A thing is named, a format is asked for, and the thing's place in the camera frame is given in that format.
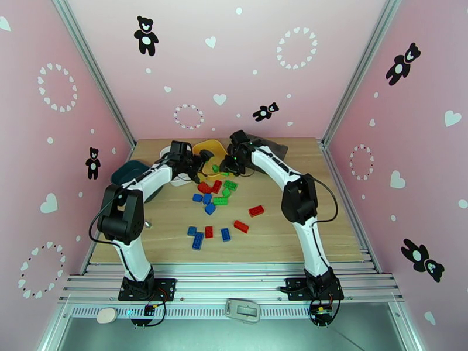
metal base plate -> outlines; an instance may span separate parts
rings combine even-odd
[[[312,300],[306,284],[306,278],[286,278],[286,290],[288,290],[288,299],[290,301],[298,300]],[[343,290],[340,288],[338,282],[333,283],[324,293],[322,293],[322,300],[329,300],[329,294],[333,296],[333,300],[343,300]]]
[[[154,287],[152,293],[153,298],[151,300],[154,301],[161,301],[164,298],[167,299],[167,302],[172,302],[174,300],[174,292],[176,291],[176,283],[177,280],[175,278],[155,278],[154,279]],[[159,288],[161,288],[164,292],[166,292],[166,296],[162,293]],[[130,291],[124,288],[124,283],[122,282],[121,291],[119,293],[120,301],[138,301],[139,299],[135,298]]]

pink wall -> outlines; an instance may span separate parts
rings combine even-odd
[[[434,351],[468,342],[467,9],[468,0],[403,0],[331,144],[378,260]],[[386,73],[412,42],[421,55],[390,86]],[[444,266],[439,283],[428,264],[413,269],[404,239]]]
[[[0,0],[0,48],[0,349],[33,350],[129,146],[51,0]]]
[[[137,139],[224,137],[239,128],[321,137],[385,3],[69,1]],[[133,36],[139,15],[154,21],[154,56],[141,54]],[[256,122],[253,113],[273,102],[279,111]]]

wooden table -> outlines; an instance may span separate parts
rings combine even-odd
[[[196,144],[202,140],[186,140]],[[355,234],[343,209],[338,191],[333,183],[325,160],[315,139],[272,139],[289,147],[285,162],[301,173],[312,176],[328,185],[339,200],[339,215],[333,222],[319,224],[322,244],[330,261],[360,261],[362,256]],[[221,139],[224,147],[228,139]],[[140,140],[132,159],[151,165],[159,158],[162,148],[171,140]],[[231,262],[298,262],[304,261],[297,234],[281,212],[281,190],[268,176],[256,172],[251,177],[230,176],[238,188],[229,197],[229,205],[217,206],[208,216],[202,203],[192,201],[197,191],[194,183],[181,187],[166,184],[161,192],[145,204],[145,218],[152,227],[142,233],[143,247],[151,263],[231,263]],[[316,184],[318,219],[333,216],[335,206],[329,193]],[[265,213],[251,218],[248,209],[263,205]],[[248,234],[233,227],[234,220],[250,226]],[[204,239],[200,251],[192,250],[192,236],[187,236],[189,226],[214,227],[214,238]],[[231,241],[223,242],[222,228],[229,228]],[[119,262],[115,249],[98,244],[91,262]]]

yellow container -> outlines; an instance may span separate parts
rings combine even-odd
[[[215,180],[221,180],[223,178],[226,178],[225,175],[222,175],[221,173],[216,173],[213,172],[213,166],[216,164],[218,167],[221,165],[222,160],[224,160],[224,156],[226,156],[228,153],[226,152],[226,149],[221,145],[221,142],[218,140],[207,140],[203,142],[197,143],[193,147],[193,153],[194,154],[200,154],[201,150],[208,150],[210,151],[214,156],[209,159],[208,162],[205,163],[203,166],[202,172],[207,175],[205,177],[202,174],[198,174],[199,178],[204,181],[215,181]]]

white container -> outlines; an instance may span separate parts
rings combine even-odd
[[[159,153],[159,158],[162,158],[166,153],[168,153],[171,149],[171,146],[167,146],[161,150]],[[178,175],[178,177],[174,178],[173,180],[170,181],[170,184],[173,185],[174,187],[179,187],[181,185],[187,184],[193,182],[190,177],[186,173],[181,173]]]

